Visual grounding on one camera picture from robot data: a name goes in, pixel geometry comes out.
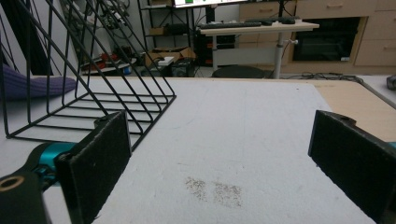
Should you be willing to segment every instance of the desk leg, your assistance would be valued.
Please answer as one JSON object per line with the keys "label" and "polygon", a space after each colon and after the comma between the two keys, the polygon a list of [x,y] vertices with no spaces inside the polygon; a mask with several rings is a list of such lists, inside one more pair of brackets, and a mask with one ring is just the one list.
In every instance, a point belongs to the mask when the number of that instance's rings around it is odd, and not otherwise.
{"label": "desk leg", "polygon": [[212,63],[213,71],[218,70],[218,39],[215,35],[212,36]]}
{"label": "desk leg", "polygon": [[279,33],[277,38],[276,51],[275,51],[274,79],[279,79],[280,65],[282,64],[282,52],[283,52],[283,33]]}

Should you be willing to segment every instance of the monitor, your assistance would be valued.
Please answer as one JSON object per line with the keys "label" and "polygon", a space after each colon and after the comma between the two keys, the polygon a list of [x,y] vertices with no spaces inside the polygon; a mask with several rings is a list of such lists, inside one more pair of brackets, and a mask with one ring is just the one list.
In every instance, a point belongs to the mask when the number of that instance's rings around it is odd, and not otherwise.
{"label": "monitor", "polygon": [[249,0],[172,0],[173,7],[211,7],[216,5],[237,4]]}

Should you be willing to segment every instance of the keyboard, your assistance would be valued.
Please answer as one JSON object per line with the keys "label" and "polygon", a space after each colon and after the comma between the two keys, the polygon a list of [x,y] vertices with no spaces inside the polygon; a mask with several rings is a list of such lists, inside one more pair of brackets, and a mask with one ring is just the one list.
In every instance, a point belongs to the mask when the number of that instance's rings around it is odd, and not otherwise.
{"label": "keyboard", "polygon": [[266,17],[258,19],[248,19],[245,22],[260,22],[262,25],[271,25],[274,21],[279,21],[283,24],[294,24],[295,20],[299,20],[298,16],[287,16],[287,17]]}
{"label": "keyboard", "polygon": [[257,27],[262,26],[259,21],[254,22],[229,22],[229,23],[209,23],[201,24],[200,28],[202,30],[206,29],[224,29],[224,28],[241,28],[241,27]]}

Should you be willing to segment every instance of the chair seat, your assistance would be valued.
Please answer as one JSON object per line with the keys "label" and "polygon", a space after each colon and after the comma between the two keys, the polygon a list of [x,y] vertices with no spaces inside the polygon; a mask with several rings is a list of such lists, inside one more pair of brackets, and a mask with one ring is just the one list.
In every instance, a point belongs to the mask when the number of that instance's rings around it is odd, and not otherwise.
{"label": "chair seat", "polygon": [[229,78],[265,78],[271,74],[268,71],[261,70],[260,68],[244,66],[244,65],[232,65],[222,67],[213,72],[212,77],[229,77]]}

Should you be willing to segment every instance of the purple fabric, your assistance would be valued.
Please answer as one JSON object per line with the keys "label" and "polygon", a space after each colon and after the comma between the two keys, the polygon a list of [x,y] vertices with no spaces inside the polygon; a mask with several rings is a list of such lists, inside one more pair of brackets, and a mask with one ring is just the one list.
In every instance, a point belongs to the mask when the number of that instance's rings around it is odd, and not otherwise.
{"label": "purple fabric", "polygon": [[[4,84],[6,97],[1,96],[1,99],[6,100],[25,100],[27,97],[26,87],[27,78],[26,76],[16,72],[9,66],[3,64]],[[49,78],[49,95],[56,96],[64,92],[72,91],[76,88],[76,81],[73,78],[67,77],[64,81],[63,77],[50,77]],[[46,96],[47,95],[47,78],[36,77],[30,79],[30,96],[32,98]]]}

